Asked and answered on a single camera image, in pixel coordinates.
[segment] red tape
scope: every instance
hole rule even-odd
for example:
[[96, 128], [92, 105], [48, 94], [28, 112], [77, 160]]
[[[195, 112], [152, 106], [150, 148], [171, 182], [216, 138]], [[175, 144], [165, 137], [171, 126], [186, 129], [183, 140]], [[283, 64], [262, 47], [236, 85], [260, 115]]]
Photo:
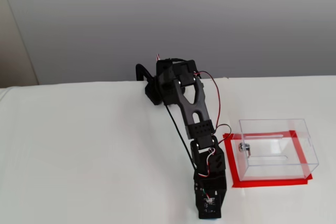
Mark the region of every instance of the red tape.
[[[273, 133], [263, 133], [263, 134], [248, 134], [250, 136], [253, 135], [277, 135], [282, 134], [283, 136], [291, 137], [293, 140], [294, 147], [296, 149], [296, 152], [299, 157], [299, 161], [301, 164], [303, 164], [302, 169], [303, 173], [307, 174], [310, 173], [308, 165], [304, 165], [307, 163], [305, 155], [303, 153], [303, 150], [301, 148], [300, 142], [298, 140], [298, 136], [295, 131], [287, 131], [287, 132], [273, 132]], [[234, 137], [234, 134], [224, 134], [223, 138], [226, 138], [224, 140], [225, 148], [226, 148], [226, 154], [227, 159], [229, 161], [229, 166], [231, 170], [233, 185], [232, 187], [237, 188], [247, 188], [247, 187], [262, 187], [262, 186], [292, 186], [292, 185], [306, 185], [308, 183], [308, 180], [313, 179], [311, 174], [305, 178], [305, 179], [274, 179], [274, 180], [248, 180], [248, 181], [240, 181], [238, 176], [238, 171], [236, 167], [235, 157], [232, 150], [232, 142], [231, 140], [238, 140], [240, 138]]]

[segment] gray wall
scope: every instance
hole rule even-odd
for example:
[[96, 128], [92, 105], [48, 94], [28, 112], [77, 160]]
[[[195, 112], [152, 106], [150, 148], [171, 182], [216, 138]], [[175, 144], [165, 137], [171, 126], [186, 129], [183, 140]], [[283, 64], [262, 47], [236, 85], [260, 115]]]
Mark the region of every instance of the gray wall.
[[7, 0], [0, 0], [0, 88], [36, 85], [37, 79]]
[[336, 74], [336, 0], [9, 0], [40, 83], [134, 80], [155, 54], [215, 77]]

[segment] white tabletop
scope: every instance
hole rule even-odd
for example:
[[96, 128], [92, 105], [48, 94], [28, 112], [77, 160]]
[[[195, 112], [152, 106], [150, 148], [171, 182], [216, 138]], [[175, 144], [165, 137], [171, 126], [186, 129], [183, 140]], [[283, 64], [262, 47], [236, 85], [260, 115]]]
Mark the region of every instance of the white tabletop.
[[[221, 123], [306, 119], [320, 161], [308, 185], [231, 188], [227, 165], [222, 219], [199, 220], [187, 154], [145, 82], [14, 88], [0, 102], [0, 223], [336, 223], [336, 77], [216, 81]], [[203, 82], [214, 122], [216, 90]]]

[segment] robotic arm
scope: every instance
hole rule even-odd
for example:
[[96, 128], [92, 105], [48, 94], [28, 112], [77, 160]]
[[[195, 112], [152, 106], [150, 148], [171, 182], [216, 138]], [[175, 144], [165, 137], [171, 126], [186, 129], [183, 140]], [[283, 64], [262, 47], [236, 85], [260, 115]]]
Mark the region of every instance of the robotic arm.
[[[143, 81], [146, 77], [148, 84], [145, 93], [154, 105], [163, 102], [166, 107], [171, 104], [180, 107], [187, 136], [190, 140], [193, 139], [190, 145], [199, 218], [221, 218], [220, 209], [226, 193], [224, 152], [213, 135], [215, 130], [205, 105], [204, 86], [195, 61], [158, 60], [154, 77], [142, 65], [137, 64], [136, 75], [138, 81]], [[185, 87], [191, 85], [195, 88], [194, 103], [190, 103], [184, 96]], [[198, 115], [200, 122], [194, 122], [194, 113]]]

